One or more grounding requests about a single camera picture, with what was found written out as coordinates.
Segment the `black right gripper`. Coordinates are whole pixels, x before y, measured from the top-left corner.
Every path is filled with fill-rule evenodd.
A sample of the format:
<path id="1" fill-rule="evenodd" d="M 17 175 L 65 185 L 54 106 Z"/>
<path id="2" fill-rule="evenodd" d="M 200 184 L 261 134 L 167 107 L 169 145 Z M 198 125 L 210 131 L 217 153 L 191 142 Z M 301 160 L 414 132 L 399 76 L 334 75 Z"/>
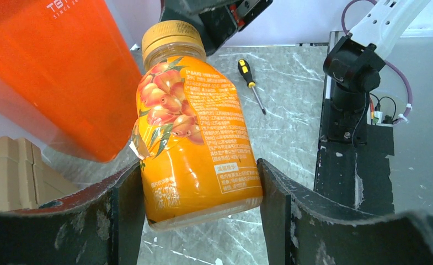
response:
<path id="1" fill-rule="evenodd" d="M 210 56 L 271 4 L 272 0 L 163 0 L 160 21 L 182 20 L 193 25 Z"/>

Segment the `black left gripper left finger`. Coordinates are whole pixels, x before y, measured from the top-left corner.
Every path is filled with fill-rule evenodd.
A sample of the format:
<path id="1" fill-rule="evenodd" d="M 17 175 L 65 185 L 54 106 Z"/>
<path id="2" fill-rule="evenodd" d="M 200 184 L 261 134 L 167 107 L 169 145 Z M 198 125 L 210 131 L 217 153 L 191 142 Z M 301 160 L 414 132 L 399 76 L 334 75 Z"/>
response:
<path id="1" fill-rule="evenodd" d="M 133 162 L 40 208 L 0 213 L 0 264 L 136 264 L 144 221 Z"/>

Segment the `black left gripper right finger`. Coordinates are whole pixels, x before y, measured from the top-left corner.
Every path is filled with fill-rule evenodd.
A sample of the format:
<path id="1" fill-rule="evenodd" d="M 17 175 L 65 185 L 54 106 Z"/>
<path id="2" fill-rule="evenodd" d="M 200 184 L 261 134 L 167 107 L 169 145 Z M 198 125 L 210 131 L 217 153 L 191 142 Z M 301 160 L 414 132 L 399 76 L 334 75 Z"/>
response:
<path id="1" fill-rule="evenodd" d="M 375 216 L 334 202 L 257 160 L 270 264 L 433 264 L 433 215 Z"/>

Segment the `small orange juice bottle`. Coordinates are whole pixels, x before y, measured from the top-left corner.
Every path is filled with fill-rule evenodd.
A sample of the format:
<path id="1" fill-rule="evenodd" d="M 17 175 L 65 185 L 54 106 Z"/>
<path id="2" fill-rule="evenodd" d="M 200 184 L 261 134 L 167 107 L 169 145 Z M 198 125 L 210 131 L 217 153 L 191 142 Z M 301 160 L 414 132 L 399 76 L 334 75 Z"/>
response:
<path id="1" fill-rule="evenodd" d="M 258 207 L 263 200 L 235 85 L 206 61 L 197 29 L 160 22 L 142 39 L 132 142 L 149 226 L 166 231 Z"/>

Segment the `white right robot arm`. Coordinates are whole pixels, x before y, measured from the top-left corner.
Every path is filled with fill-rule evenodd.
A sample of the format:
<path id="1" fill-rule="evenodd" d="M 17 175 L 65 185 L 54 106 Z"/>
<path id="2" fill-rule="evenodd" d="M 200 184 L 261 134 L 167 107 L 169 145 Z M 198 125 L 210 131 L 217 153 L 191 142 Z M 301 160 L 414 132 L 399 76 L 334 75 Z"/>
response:
<path id="1" fill-rule="evenodd" d="M 214 54 L 244 30 L 270 1 L 161 1 L 162 21 L 182 20 L 199 32 L 205 51 Z M 321 135 L 328 141 L 367 141 L 370 92 L 405 29 L 427 1 L 374 1 L 373 8 L 329 51 L 323 71 L 332 80 L 325 96 Z"/>

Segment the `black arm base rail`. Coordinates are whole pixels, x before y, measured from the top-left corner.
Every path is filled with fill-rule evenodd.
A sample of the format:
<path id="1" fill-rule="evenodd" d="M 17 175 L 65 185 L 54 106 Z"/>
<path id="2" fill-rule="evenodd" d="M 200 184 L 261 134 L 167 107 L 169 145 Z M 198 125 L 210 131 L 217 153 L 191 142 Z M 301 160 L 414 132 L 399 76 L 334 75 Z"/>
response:
<path id="1" fill-rule="evenodd" d="M 346 92 L 327 77 L 314 190 L 354 210 L 392 214 L 391 156 L 393 127 L 373 125 L 365 94 Z"/>

